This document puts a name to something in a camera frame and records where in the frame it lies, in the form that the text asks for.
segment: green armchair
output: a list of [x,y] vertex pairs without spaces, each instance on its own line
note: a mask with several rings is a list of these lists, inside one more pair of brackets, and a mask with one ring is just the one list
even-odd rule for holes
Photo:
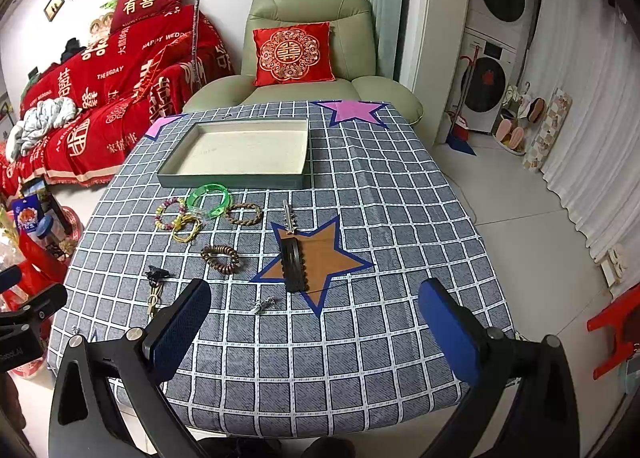
[[[324,21],[331,23],[334,82],[254,86],[255,29]],[[254,0],[244,30],[241,75],[210,82],[191,97],[183,111],[292,100],[390,102],[412,125],[422,117],[422,105],[411,91],[394,80],[376,76],[376,45],[368,0]]]

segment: screw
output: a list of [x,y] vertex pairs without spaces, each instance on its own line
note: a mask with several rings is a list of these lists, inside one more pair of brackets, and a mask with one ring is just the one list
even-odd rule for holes
[[142,328],[132,328],[127,332],[127,339],[130,341],[137,341],[142,337],[143,333]]
[[546,344],[551,346],[552,348],[560,347],[560,339],[558,339],[558,337],[556,337],[555,335],[547,335],[545,340]]
[[504,333],[502,333],[502,330],[494,326],[489,326],[486,329],[486,334],[489,335],[489,338],[493,339],[494,341],[499,341],[504,337]]
[[82,344],[82,335],[74,335],[69,339],[69,346],[76,348]]

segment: brown braided bracelet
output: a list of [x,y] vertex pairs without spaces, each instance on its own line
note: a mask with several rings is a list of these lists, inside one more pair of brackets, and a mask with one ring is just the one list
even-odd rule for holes
[[[226,255],[229,257],[227,264],[222,264],[216,261],[215,256],[217,254]],[[214,245],[213,247],[205,247],[200,252],[201,257],[205,263],[210,264],[215,270],[223,275],[229,275],[235,272],[240,266],[240,258],[238,253],[227,245]]]
[[[254,219],[235,219],[231,216],[231,211],[236,211],[240,209],[253,209],[255,211]],[[262,209],[256,205],[255,203],[234,203],[233,205],[229,205],[224,212],[226,221],[231,223],[232,225],[244,225],[245,227],[250,227],[251,225],[256,225],[262,220]]]

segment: tablecloth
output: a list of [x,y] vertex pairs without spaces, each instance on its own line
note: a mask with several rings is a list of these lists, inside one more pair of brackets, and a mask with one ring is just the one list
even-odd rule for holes
[[[307,117],[306,188],[235,189],[266,219],[252,227],[218,218],[190,245],[156,231],[154,212],[169,196],[159,165],[193,123],[256,117]],[[243,105],[183,115],[143,138],[94,210],[66,278],[69,300],[54,320],[49,364],[56,369],[70,336],[121,337],[145,326],[147,265],[169,270],[162,303],[194,278],[210,284],[212,304],[164,392],[187,425],[230,434],[307,437],[396,424],[451,406],[465,393],[417,307],[419,284],[440,279],[484,325],[512,336],[510,313],[483,241],[443,174],[391,106],[376,120],[335,122],[313,102]],[[364,263],[334,277],[321,307],[281,283],[260,282],[278,255],[271,222],[288,199],[300,231],[334,221],[337,245]],[[206,206],[215,203],[215,198]],[[226,277],[207,266],[209,244],[238,249],[242,267]],[[276,297],[260,316],[258,298]],[[118,401],[129,400],[113,382]]]

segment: red plastic stool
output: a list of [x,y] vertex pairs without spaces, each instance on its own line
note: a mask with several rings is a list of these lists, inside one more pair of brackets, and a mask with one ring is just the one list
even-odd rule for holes
[[587,331],[612,326],[615,332],[612,356],[593,370],[593,380],[610,372],[634,354],[640,345],[640,284],[627,290],[594,318],[587,321]]

